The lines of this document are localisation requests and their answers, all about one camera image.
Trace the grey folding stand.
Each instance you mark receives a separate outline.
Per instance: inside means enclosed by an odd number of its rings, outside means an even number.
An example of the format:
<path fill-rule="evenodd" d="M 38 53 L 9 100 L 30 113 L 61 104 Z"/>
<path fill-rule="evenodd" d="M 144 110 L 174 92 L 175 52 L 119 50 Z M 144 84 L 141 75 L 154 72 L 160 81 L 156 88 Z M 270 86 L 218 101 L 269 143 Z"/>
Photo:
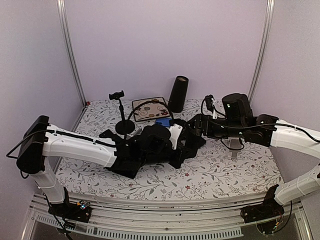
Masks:
<path fill-rule="evenodd" d="M 226 148 L 226 154 L 230 159 L 236 159 L 241 150 L 244 149 L 244 144 L 240 138 L 221 139 L 220 142 Z"/>

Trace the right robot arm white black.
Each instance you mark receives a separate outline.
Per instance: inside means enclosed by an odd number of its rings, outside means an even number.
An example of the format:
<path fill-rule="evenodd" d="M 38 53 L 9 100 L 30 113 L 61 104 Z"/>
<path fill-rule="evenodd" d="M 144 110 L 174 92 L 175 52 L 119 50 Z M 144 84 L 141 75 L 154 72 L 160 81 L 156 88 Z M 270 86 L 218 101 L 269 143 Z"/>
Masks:
<path fill-rule="evenodd" d="M 279 119 L 276 116 L 260 114 L 254 116 L 246 94 L 232 93 L 222 98 L 224 113 L 217 113 L 214 97 L 207 95 L 202 101 L 212 115 L 203 112 L 195 115 L 188 124 L 197 135 L 223 140 L 239 138 L 246 143 L 265 147 L 285 148 L 301 152 L 316 158 L 320 156 L 320 133 L 302 128 Z M 278 205 L 306 196 L 320 188 L 320 166 L 281 185 L 271 187 L 258 213 L 269 218 L 278 210 Z"/>

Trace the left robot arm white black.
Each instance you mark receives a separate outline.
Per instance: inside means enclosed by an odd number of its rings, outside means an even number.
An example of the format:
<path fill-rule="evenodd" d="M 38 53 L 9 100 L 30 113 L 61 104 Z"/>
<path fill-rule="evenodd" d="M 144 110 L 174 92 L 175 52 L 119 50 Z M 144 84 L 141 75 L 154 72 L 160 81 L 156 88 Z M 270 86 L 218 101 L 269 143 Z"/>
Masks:
<path fill-rule="evenodd" d="M 182 119 L 170 120 L 170 126 L 148 125 L 134 134 L 135 124 L 119 121 L 115 131 L 102 137 L 90 137 L 67 131 L 39 116 L 15 147 L 18 169 L 35 180 L 50 203 L 63 216 L 74 213 L 67 190 L 58 182 L 47 157 L 65 157 L 103 166 L 109 171 L 133 179 L 140 168 L 168 163 L 178 169 L 186 159 L 196 156 L 205 144 L 199 130 Z"/>

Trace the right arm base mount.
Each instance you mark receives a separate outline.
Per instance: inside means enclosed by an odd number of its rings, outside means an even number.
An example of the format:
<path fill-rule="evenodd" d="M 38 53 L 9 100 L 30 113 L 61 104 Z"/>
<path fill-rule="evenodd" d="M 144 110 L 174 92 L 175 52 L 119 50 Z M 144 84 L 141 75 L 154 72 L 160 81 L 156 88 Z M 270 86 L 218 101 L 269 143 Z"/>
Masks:
<path fill-rule="evenodd" d="M 278 184 L 272 186 L 260 204 L 248 205 L 240 210 L 240 216 L 245 223 L 265 220 L 268 218 L 277 217 L 285 213 L 282 205 L 276 202 L 275 192 Z"/>

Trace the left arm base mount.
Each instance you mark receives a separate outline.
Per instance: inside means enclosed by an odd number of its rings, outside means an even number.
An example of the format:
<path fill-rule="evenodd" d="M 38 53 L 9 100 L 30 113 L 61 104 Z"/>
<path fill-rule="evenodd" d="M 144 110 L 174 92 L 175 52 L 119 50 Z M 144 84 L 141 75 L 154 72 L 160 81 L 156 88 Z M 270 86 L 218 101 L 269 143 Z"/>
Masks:
<path fill-rule="evenodd" d="M 92 214 L 90 202 L 80 200 L 77 203 L 69 201 L 69 193 L 64 187 L 64 200 L 62 203 L 49 203 L 48 213 L 67 220 L 88 223 Z"/>

